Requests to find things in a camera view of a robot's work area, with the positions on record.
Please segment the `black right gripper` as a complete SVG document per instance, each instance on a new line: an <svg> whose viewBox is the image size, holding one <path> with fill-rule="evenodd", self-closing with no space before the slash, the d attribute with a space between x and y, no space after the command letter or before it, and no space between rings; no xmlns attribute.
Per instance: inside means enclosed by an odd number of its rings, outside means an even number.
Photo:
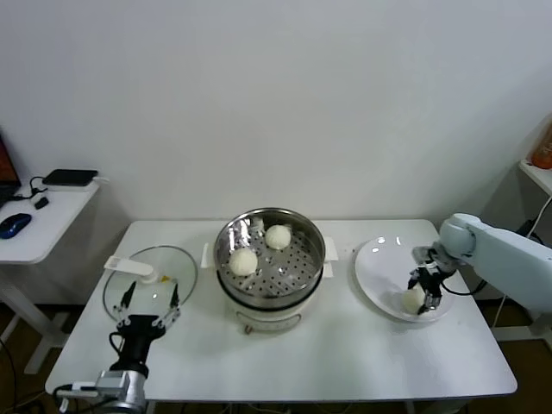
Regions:
<svg viewBox="0 0 552 414"><path fill-rule="evenodd" d="M423 288L424 300L418 313L424 314L439 307L442 299L441 283L456 272L459 261L441 243L415 247L411 254L416 267L410 272L407 289L413 289L418 283Z"/></svg>

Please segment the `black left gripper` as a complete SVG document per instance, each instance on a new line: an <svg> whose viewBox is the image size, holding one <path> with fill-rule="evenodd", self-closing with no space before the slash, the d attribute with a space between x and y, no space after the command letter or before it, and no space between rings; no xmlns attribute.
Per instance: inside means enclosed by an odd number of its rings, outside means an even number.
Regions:
<svg viewBox="0 0 552 414"><path fill-rule="evenodd" d="M158 318L155 315L129 315L129 306L136 288L134 281L113 306L116 331L110 333L110 345L116 351L117 361L110 371L147 371L147 356L153 341L160 339L179 319L179 283L175 282L168 311Z"/></svg>

